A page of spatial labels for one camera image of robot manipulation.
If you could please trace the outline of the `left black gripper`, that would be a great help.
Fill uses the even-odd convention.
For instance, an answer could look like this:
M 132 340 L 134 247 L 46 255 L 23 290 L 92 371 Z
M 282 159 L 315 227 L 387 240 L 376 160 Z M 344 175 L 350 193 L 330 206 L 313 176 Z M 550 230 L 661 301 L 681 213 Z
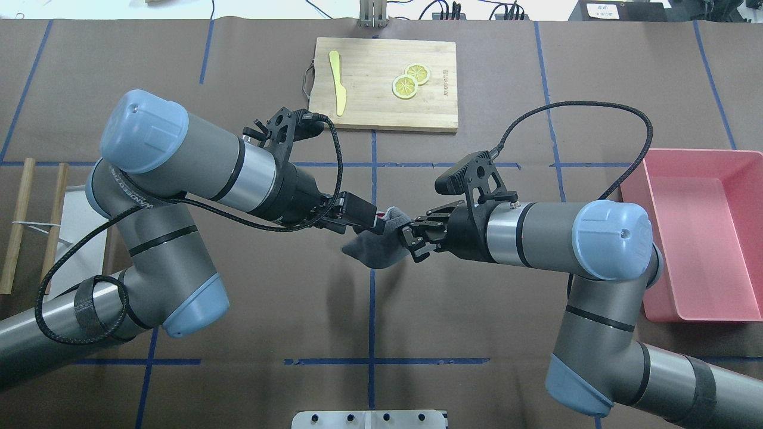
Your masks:
M 283 181 L 275 196 L 274 222 L 286 228 L 310 225 L 342 234 L 346 227 L 382 235 L 385 221 L 377 207 L 351 192 L 322 193 L 308 172 L 286 164 Z

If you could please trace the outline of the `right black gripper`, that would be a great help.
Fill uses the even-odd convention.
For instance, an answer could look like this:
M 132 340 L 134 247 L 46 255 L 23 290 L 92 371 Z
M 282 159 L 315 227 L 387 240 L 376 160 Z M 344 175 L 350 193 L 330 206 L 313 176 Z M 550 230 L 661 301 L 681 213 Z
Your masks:
M 431 252 L 452 253 L 461 260 L 493 262 L 487 244 L 487 225 L 493 203 L 475 206 L 465 200 L 434 207 L 399 228 L 402 246 L 414 263 Z

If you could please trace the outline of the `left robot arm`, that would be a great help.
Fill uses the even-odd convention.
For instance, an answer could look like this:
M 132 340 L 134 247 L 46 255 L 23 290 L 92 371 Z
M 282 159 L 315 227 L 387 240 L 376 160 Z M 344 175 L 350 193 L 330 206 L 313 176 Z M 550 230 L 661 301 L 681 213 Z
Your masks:
M 321 192 L 314 177 L 289 160 L 294 142 L 315 138 L 324 128 L 338 155 L 332 193 Z M 180 338 L 217 321 L 229 299 L 190 206 L 264 231 L 384 231 L 373 204 L 340 189 L 343 162 L 331 119 L 305 109 L 282 108 L 238 136 L 174 101 L 133 89 L 109 117 L 100 153 L 85 193 L 106 223 L 44 275 L 33 309 L 2 321 L 2 390 L 153 328 Z M 94 275 L 46 300 L 55 271 L 111 226 L 120 232 L 131 266 Z

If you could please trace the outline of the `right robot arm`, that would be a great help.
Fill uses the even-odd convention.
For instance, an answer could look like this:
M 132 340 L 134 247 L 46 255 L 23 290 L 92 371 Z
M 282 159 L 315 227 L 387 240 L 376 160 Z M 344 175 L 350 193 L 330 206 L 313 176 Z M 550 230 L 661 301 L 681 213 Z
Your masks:
M 665 268 L 638 204 L 458 201 L 404 225 L 400 240 L 418 262 L 448 252 L 572 274 L 545 380 L 567 408 L 603 418 L 619 403 L 684 428 L 761 427 L 760 380 L 634 339 Z

